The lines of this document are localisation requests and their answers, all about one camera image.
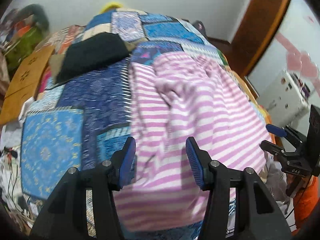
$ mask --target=folded black garment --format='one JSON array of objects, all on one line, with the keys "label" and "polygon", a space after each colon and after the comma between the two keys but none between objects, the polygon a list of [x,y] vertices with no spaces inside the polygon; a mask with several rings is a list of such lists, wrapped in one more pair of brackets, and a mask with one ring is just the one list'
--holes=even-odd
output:
[{"label": "folded black garment", "polygon": [[56,83],[64,83],[83,73],[107,67],[128,56],[129,51],[118,34],[99,33],[68,48]]}]

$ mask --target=orange fabric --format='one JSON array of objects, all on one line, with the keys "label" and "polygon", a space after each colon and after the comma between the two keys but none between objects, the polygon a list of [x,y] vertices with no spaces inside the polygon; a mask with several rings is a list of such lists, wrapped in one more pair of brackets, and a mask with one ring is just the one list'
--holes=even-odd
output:
[{"label": "orange fabric", "polygon": [[299,201],[303,190],[300,190],[293,199],[294,218],[297,227],[297,230],[292,232],[293,235],[299,231],[303,222],[310,215],[318,202],[318,183],[318,177],[314,177],[312,184],[306,189],[302,199]]}]

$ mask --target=pink and white striped fabric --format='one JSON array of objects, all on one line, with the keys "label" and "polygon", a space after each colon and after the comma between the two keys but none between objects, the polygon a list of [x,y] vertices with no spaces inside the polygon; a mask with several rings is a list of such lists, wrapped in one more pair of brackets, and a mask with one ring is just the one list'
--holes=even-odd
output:
[{"label": "pink and white striped fabric", "polygon": [[[271,140],[246,96],[205,56],[184,52],[132,63],[132,136],[136,181],[115,194],[120,221],[130,231],[161,230],[201,221],[208,192],[200,191],[185,152],[188,136],[228,168],[266,164],[259,143]],[[231,190],[230,199],[235,197]]]}]

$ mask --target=blue gripper pad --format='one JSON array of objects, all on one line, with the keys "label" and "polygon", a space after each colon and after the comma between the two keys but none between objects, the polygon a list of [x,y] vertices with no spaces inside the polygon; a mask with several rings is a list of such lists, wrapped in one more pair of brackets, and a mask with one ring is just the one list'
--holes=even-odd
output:
[{"label": "blue gripper pad", "polygon": [[136,141],[133,137],[128,137],[122,150],[116,151],[111,157],[111,163],[116,170],[118,179],[118,190],[122,189],[123,186],[127,184],[135,153]]},{"label": "blue gripper pad", "polygon": [[266,129],[269,133],[272,133],[278,137],[286,137],[287,136],[287,133],[285,132],[284,129],[277,127],[273,124],[267,124]]},{"label": "blue gripper pad", "polygon": [[199,149],[194,137],[186,140],[186,153],[196,184],[201,190],[208,190],[213,183],[213,174],[209,171],[210,155]]}]

